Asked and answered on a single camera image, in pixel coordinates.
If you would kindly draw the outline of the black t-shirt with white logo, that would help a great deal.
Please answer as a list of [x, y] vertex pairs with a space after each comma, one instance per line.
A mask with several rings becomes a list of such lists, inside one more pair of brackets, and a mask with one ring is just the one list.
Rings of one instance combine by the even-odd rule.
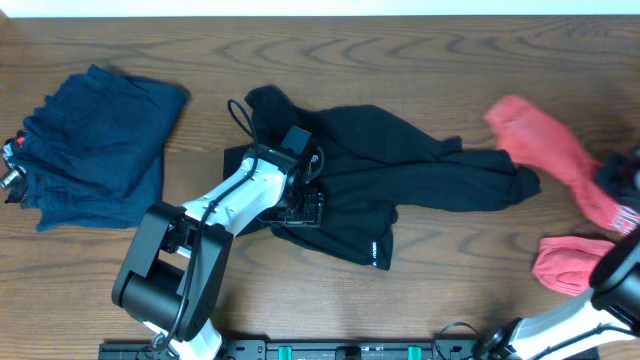
[[320, 226], [275, 225], [272, 234], [341, 260], [389, 269], [399, 205], [491, 212], [541, 191], [539, 177], [507, 152], [437, 140], [377, 106], [310, 111], [275, 86], [253, 89], [245, 101], [260, 143], [277, 145], [297, 126], [325, 157], [311, 182], [325, 196]]

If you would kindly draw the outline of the red t-shirt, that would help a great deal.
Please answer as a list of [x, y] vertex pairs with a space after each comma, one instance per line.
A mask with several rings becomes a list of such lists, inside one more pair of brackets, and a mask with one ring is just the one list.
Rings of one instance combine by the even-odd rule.
[[[603, 166], [561, 122], [517, 96], [509, 95], [484, 115], [499, 150], [518, 165], [543, 170], [566, 185], [586, 218], [623, 235], [639, 227], [639, 211], [608, 195], [596, 183]], [[545, 237], [532, 273], [546, 288], [577, 296], [589, 287], [596, 264], [614, 248], [609, 240], [579, 236]]]

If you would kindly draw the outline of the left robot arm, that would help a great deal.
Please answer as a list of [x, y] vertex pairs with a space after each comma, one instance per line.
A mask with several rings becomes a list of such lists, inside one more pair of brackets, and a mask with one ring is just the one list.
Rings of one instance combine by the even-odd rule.
[[210, 318], [233, 240], [252, 221], [316, 227], [324, 196], [314, 145], [251, 147], [238, 170], [207, 194], [143, 216], [116, 277], [112, 301], [155, 334], [148, 345], [104, 344], [102, 359], [216, 359], [224, 348]]

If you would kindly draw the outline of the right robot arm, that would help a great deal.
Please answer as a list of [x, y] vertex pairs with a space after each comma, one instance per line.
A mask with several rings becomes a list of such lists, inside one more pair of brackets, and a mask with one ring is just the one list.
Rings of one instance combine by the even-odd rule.
[[602, 344], [639, 337], [639, 231], [596, 265], [591, 287], [541, 315], [499, 329], [475, 359], [565, 359]]

